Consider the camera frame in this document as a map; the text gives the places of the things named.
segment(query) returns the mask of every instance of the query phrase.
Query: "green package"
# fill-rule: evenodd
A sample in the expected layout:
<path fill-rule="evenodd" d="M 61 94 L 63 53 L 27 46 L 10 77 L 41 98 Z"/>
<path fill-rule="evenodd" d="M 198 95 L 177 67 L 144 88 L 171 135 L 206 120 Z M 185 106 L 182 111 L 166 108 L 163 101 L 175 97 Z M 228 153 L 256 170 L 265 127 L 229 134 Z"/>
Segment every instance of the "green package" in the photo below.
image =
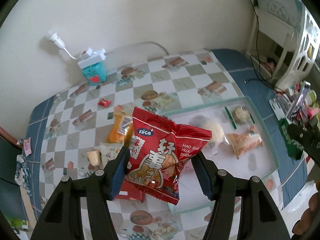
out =
<path fill-rule="evenodd" d="M 287 147 L 288 156 L 294 160 L 300 160 L 303 154 L 304 147 L 296 140 L 292 140 L 287 132 L 289 120 L 282 118 L 279 120 L 279 130 Z"/>

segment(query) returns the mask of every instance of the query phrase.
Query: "metal screw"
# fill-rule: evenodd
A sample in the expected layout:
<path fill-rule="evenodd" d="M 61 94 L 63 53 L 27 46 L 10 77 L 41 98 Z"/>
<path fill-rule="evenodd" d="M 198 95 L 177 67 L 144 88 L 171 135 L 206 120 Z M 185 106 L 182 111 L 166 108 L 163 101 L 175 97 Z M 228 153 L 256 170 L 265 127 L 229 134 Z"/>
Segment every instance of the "metal screw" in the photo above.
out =
<path fill-rule="evenodd" d="M 259 182 L 259 181 L 260 181 L 259 177 L 257 177 L 257 176 L 253 176 L 253 177 L 252 177 L 252 180 L 253 180 L 254 182 Z"/>
<path fill-rule="evenodd" d="M 227 172 L 225 170 L 218 170 L 220 176 L 226 176 Z"/>
<path fill-rule="evenodd" d="M 64 175 L 64 176 L 62 176 L 61 181 L 67 182 L 69 180 L 69 178 L 70 177 L 68 175 Z"/>
<path fill-rule="evenodd" d="M 97 170 L 96 171 L 96 175 L 97 176 L 102 176 L 104 174 L 104 171 L 103 170 Z"/>

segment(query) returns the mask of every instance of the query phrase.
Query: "checkered tablecloth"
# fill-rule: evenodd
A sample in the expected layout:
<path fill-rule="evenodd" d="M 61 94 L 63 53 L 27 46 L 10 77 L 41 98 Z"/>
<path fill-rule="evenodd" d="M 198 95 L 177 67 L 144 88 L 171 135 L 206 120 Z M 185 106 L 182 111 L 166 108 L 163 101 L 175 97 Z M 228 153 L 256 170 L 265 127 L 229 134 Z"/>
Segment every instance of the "checkered tablecloth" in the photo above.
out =
<path fill-rule="evenodd" d="M 113 127 L 114 110 L 132 112 L 135 106 L 156 114 L 242 96 L 238 86 L 209 50 L 184 52 L 129 64 L 109 71 L 98 86 L 84 82 L 57 94 L 47 120 L 40 157 L 39 190 L 44 207 L 63 175 L 72 179 L 89 176 L 98 167 L 86 153 L 105 142 Z M 98 106 L 104 98 L 108 108 Z M 265 179 L 281 208 L 282 189 L 277 171 Z M 235 208 L 239 221 L 240 201 Z M 118 237 L 133 239 L 202 239 L 212 207 L 172 214 L 168 204 L 146 195 L 139 201 L 108 201 Z M 86 239 L 91 239 L 87 205 L 81 199 Z M 236 239 L 235 223 L 231 239 Z"/>

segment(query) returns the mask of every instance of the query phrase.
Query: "hand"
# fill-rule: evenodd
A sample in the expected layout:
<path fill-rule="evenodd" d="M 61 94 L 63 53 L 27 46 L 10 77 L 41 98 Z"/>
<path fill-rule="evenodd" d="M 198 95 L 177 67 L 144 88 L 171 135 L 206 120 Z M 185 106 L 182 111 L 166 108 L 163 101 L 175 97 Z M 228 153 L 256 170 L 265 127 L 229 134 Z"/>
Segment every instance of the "hand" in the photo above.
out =
<path fill-rule="evenodd" d="M 316 182 L 316 188 L 319 191 L 320 181 Z M 303 233 L 308 230 L 314 217 L 314 214 L 312 212 L 317 208 L 318 194 L 319 192 L 312 195 L 309 200 L 309 208 L 302 214 L 301 219 L 294 225 L 292 233 L 298 236 L 302 236 Z"/>

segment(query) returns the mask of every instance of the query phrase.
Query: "gray cable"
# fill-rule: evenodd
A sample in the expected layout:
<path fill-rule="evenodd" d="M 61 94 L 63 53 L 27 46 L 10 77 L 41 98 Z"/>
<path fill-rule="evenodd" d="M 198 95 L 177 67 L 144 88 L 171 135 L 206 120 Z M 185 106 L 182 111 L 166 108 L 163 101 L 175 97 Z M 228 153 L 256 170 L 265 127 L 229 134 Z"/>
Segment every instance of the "gray cable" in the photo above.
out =
<path fill-rule="evenodd" d="M 111 50 L 109 52 L 106 52 L 105 55 L 112 54 L 112 53 L 116 52 L 117 50 L 123 50 L 123 49 L 127 49 L 127 48 L 130 48 L 130 47 L 136 46 L 136 45 L 142 45 L 142 44 L 154 44 L 154 45 L 157 45 L 158 47 L 160 47 L 166 53 L 166 55 L 169 55 L 169 52 L 167 51 L 167 49 L 165 47 L 163 47 L 159 43 L 156 43 L 156 42 L 153 42 L 153 41 L 143 41 L 143 42 L 138 42 L 138 43 L 135 43 L 135 44 L 125 45 L 125 46 L 113 49 L 113 50 Z"/>

